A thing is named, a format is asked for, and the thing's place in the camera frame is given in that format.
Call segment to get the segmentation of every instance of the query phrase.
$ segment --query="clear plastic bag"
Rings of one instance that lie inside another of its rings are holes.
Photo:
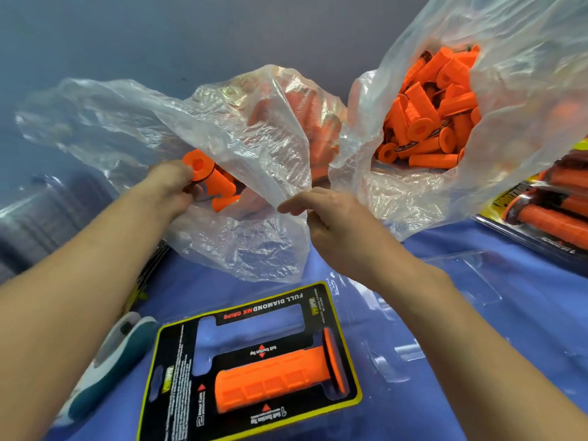
[[[588,0],[430,0],[375,71],[349,95],[334,189],[351,190],[404,239],[462,220],[547,169],[588,132]],[[371,171],[382,123],[425,49],[478,44],[471,70],[482,121],[465,157],[445,173]]]
[[[344,112],[337,97],[297,71],[264,66],[203,85],[186,100],[136,81],[66,79],[30,95],[16,121],[26,139],[71,153],[118,192],[151,164],[202,150],[248,188],[221,213],[195,203],[166,241],[239,279],[290,283],[300,279],[310,247],[306,217],[276,207],[310,187],[309,135],[321,127],[337,133]]]

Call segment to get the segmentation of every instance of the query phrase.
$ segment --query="right hand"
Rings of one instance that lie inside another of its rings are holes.
[[[335,271],[372,290],[385,287],[391,278],[418,276],[427,267],[349,193],[314,187],[277,210],[292,215],[308,210],[312,244],[321,257]]]

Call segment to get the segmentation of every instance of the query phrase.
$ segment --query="yellow border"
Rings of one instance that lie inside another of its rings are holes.
[[[247,436],[257,435],[259,433],[268,432],[269,430],[274,430],[279,427],[287,426],[287,425],[293,424],[295,422],[299,422],[299,421],[303,421],[308,418],[312,418],[314,416],[324,415],[325,413],[333,412],[334,410],[339,410],[339,409],[343,409],[346,407],[351,407],[353,405],[359,404],[361,402],[361,400],[363,399],[364,394],[362,392],[361,387],[359,386],[359,381],[357,380],[357,374],[355,372],[355,367],[353,366],[353,361],[351,360],[351,355],[349,354],[349,348],[347,347],[347,342],[345,342],[345,338],[343,337],[343,330],[341,329],[341,324],[339,323],[339,317],[337,315],[337,310],[336,310],[334,303],[333,303],[333,297],[331,296],[329,285],[325,281],[317,281],[316,283],[311,283],[310,285],[301,286],[296,289],[291,289],[290,291],[280,292],[280,294],[276,294],[274,296],[265,297],[265,298],[259,299],[259,300],[254,300],[253,302],[249,302],[249,303],[238,304],[236,306],[231,306],[229,308],[219,309],[216,311],[209,311],[206,313],[198,314],[197,316],[194,316],[194,317],[189,317],[189,318],[186,318],[183,320],[178,320],[177,322],[168,323],[167,325],[163,325],[157,333],[157,339],[155,341],[155,350],[153,351],[153,359],[151,360],[151,367],[149,369],[149,376],[147,377],[147,384],[145,385],[145,395],[143,396],[143,404],[141,405],[141,415],[139,416],[139,427],[137,428],[137,441],[140,441],[139,437],[141,435],[141,426],[143,424],[143,411],[145,410],[145,403],[147,402],[147,396],[149,394],[149,384],[151,383],[151,373],[153,372],[153,366],[155,364],[155,356],[157,355],[157,347],[159,344],[159,335],[161,334],[161,332],[165,328],[167,328],[168,326],[173,326],[173,325],[177,325],[179,323],[187,322],[188,320],[194,320],[194,319],[201,318],[204,316],[209,316],[211,314],[230,311],[231,309],[241,308],[243,306],[248,306],[250,304],[264,302],[266,300],[274,299],[279,296],[291,294],[293,292],[299,291],[300,289],[311,288],[313,286],[320,285],[320,284],[325,285],[325,288],[327,290],[327,296],[329,297],[329,303],[331,305],[331,309],[333,310],[334,320],[337,323],[337,329],[339,330],[339,335],[341,337],[341,340],[343,341],[343,348],[345,349],[345,355],[347,355],[347,360],[349,361],[349,366],[351,368],[351,373],[353,375],[353,381],[355,382],[355,385],[357,387],[357,396],[355,397],[355,399],[345,401],[345,402],[336,403],[336,404],[330,405],[328,407],[323,407],[321,409],[316,409],[311,412],[303,413],[301,415],[292,416],[292,417],[286,418],[282,421],[272,422],[271,424],[267,424],[267,425],[264,425],[261,427],[256,427],[253,429],[245,430],[244,432],[235,433],[234,435],[225,436],[223,438],[216,438],[212,441],[232,441],[232,440],[236,440],[236,439],[245,438]]]

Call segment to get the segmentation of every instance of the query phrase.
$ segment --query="hand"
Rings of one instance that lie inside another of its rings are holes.
[[[312,244],[321,257],[335,271],[372,290],[381,289],[391,275],[410,277],[427,266],[348,193],[314,187],[284,201],[277,210],[292,215],[309,210]]]
[[[169,224],[202,193],[202,187],[192,182],[192,173],[180,160],[161,162],[150,167],[147,177],[134,189],[142,192],[144,200],[154,201],[157,212]]]

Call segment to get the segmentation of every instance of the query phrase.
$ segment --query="forearm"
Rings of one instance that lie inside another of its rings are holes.
[[[496,333],[444,273],[420,263],[412,263],[408,280],[382,274],[378,292],[415,335],[466,436],[584,439],[586,415]]]
[[[120,314],[168,217],[141,184],[0,289],[0,429],[40,438]]]

